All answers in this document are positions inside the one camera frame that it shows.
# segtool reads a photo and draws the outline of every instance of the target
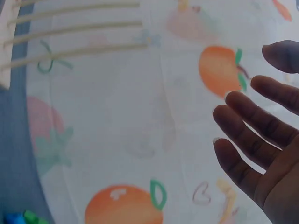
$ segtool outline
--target fruit print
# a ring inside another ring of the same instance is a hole
[[[209,46],[200,55],[199,74],[204,85],[215,95],[225,98],[229,91],[246,91],[246,70],[239,65],[242,51],[223,46]]]
[[[216,21],[200,6],[188,6],[188,0],[178,0],[178,8],[170,13],[166,28],[187,41],[212,42],[217,39]]]
[[[30,137],[40,175],[56,164],[71,166],[64,152],[73,128],[64,128],[60,114],[35,97],[27,97]]]
[[[289,22],[292,21],[292,16],[289,12],[289,10],[283,5],[281,4],[278,0],[272,0],[274,6],[276,7],[276,9],[278,10],[278,12],[283,16],[283,18]]]
[[[161,203],[153,195],[157,187],[163,195]],[[85,224],[162,224],[166,198],[164,187],[155,180],[150,182],[150,193],[132,185],[110,186],[89,202]]]

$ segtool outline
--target green leaf print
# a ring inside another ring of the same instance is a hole
[[[159,187],[162,193],[162,200],[160,203],[158,203],[156,198],[156,187]],[[158,210],[162,210],[167,201],[167,193],[163,184],[161,184],[159,181],[156,180],[150,180],[150,195],[155,208]]]
[[[73,128],[69,127],[63,133],[58,133],[56,129],[50,130],[50,140],[42,137],[36,138],[38,148],[36,164],[40,175],[46,174],[56,164],[71,166],[65,148],[72,136]]]
[[[242,50],[238,49],[236,55],[235,55],[235,64],[239,65],[241,62],[241,58],[242,58]]]
[[[244,92],[247,91],[247,84],[246,84],[246,80],[244,79],[244,76],[242,73],[238,73],[238,79],[239,79],[239,83],[240,83],[240,86],[242,87],[242,90]]]

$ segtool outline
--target mattress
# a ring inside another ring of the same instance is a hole
[[[18,63],[56,223],[270,223],[220,168],[212,111],[242,91],[294,121],[250,80],[297,85],[261,52],[298,39],[296,1],[41,0],[32,15],[30,33],[52,31],[28,39]]]

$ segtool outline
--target orange print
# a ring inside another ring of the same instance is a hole
[[[85,210],[85,224],[162,224],[163,213],[150,193],[132,185],[116,185],[97,193]]]
[[[291,22],[292,16],[291,16],[289,10],[283,4],[281,4],[278,0],[272,0],[272,1],[274,3],[274,6],[276,7],[276,9],[284,17],[284,19]]]
[[[242,90],[242,83],[240,84],[242,80],[239,74],[249,79],[245,69],[237,65],[235,61],[234,51],[223,46],[210,46],[200,55],[201,79],[204,85],[220,98],[224,98],[229,91]]]

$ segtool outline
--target white sheet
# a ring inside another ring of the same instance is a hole
[[[213,121],[212,110],[224,103],[215,91],[241,89],[234,61],[238,49],[239,65],[249,78],[267,75],[294,81],[268,65],[261,54],[263,44],[298,39],[295,1],[280,2],[290,11],[292,22],[278,13],[271,0],[191,0],[183,12],[177,1],[151,0],[136,9],[93,10],[33,21],[32,32],[93,22],[143,22],[140,28],[42,38],[53,52],[117,43],[149,45],[138,51],[64,58],[67,66],[54,61],[46,74],[36,63],[27,66],[31,136],[56,222],[270,223],[218,165],[212,139],[224,134]],[[42,1],[35,4],[35,13],[75,4],[82,2]],[[202,52],[212,46],[216,51],[204,56],[200,74]],[[28,57],[46,52],[40,39],[28,43]],[[49,68],[50,61],[42,64]],[[250,80],[241,76],[247,83],[244,94],[279,117],[288,117],[284,109],[259,97]],[[52,144],[51,130],[56,130]],[[154,185],[154,180],[163,187]],[[158,203],[166,190],[163,208],[154,207],[151,184],[156,186]],[[235,199],[221,192],[226,185]],[[226,199],[232,201],[232,208],[225,207]],[[221,219],[224,208],[231,215]]]

